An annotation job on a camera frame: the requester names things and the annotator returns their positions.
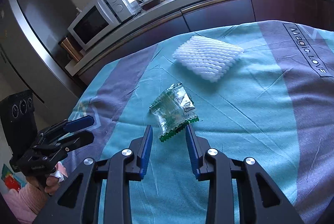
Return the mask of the pink sleeve left forearm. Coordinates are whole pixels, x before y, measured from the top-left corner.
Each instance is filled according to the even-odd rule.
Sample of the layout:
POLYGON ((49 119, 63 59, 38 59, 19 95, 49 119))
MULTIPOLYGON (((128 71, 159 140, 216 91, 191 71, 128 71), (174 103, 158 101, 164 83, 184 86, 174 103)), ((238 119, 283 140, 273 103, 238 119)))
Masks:
POLYGON ((20 223, 32 223, 49 197, 39 188, 27 183, 22 189, 9 190, 4 200, 20 223))

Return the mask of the person's left hand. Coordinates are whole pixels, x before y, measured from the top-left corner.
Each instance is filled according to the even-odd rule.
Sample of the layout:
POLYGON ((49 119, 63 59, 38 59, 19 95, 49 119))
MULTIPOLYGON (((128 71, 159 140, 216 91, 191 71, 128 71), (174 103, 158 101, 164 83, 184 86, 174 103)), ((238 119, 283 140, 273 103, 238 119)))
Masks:
POLYGON ((58 162, 55 168, 56 171, 48 175, 48 177, 46 178, 45 186, 42 186, 40 182, 33 176, 26 176, 25 178, 28 183, 39 188, 40 190, 43 190, 46 194, 52 196, 58 190, 60 184, 68 177, 66 168, 64 167, 64 165, 62 165, 61 162, 58 162))

